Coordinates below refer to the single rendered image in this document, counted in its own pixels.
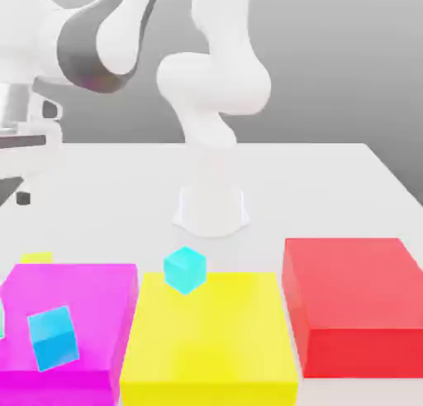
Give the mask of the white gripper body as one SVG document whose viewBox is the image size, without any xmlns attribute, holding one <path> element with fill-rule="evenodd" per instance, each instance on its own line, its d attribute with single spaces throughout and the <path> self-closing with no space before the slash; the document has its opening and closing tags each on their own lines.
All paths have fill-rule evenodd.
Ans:
<svg viewBox="0 0 423 406">
<path fill-rule="evenodd" d="M 62 140 L 60 127 L 0 130 L 0 179 L 29 179 L 53 165 Z"/>
</svg>

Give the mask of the large yellow box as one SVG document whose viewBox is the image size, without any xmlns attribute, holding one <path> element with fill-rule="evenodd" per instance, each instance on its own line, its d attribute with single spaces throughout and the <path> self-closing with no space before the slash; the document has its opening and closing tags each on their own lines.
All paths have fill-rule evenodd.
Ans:
<svg viewBox="0 0 423 406">
<path fill-rule="evenodd" d="M 123 406 L 295 406 L 297 386 L 276 274 L 214 272 L 188 295 L 144 275 Z"/>
</svg>

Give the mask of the small yellow cube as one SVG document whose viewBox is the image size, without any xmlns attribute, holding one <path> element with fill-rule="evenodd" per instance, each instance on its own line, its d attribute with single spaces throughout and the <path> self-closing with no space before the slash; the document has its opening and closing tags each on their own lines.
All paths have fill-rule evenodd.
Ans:
<svg viewBox="0 0 423 406">
<path fill-rule="evenodd" d="M 21 255 L 19 262 L 22 264 L 49 264 L 53 262 L 53 254 L 49 251 L 26 253 Z"/>
</svg>

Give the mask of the large red box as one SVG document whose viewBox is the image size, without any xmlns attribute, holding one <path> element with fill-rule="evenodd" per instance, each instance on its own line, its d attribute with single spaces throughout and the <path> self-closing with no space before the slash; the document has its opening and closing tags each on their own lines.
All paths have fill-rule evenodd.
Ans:
<svg viewBox="0 0 423 406">
<path fill-rule="evenodd" d="M 288 238 L 282 273 L 306 378 L 423 379 L 423 270 L 397 238 Z"/>
</svg>

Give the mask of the small cyan cube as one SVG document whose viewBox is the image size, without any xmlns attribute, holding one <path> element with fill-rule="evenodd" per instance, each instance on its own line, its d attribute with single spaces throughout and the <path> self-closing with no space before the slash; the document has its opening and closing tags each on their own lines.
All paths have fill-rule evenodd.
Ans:
<svg viewBox="0 0 423 406">
<path fill-rule="evenodd" d="M 164 280 L 187 295 L 207 280 L 207 259 L 184 246 L 164 258 Z"/>
</svg>

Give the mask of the large magenta box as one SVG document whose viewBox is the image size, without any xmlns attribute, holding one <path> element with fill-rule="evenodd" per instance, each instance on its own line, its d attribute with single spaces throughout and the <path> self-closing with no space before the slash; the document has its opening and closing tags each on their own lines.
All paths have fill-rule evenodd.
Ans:
<svg viewBox="0 0 423 406">
<path fill-rule="evenodd" d="M 117 406 L 137 298 L 134 265 L 15 265 L 0 285 L 0 406 Z M 39 372 L 27 317 L 60 306 L 79 359 Z"/>
</svg>

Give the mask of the small blue cube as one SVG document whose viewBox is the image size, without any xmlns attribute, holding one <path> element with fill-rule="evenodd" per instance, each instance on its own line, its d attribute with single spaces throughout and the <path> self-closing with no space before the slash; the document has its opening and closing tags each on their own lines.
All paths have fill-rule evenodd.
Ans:
<svg viewBox="0 0 423 406">
<path fill-rule="evenodd" d="M 77 338 L 68 306 L 28 316 L 27 323 L 39 372 L 79 359 Z"/>
</svg>

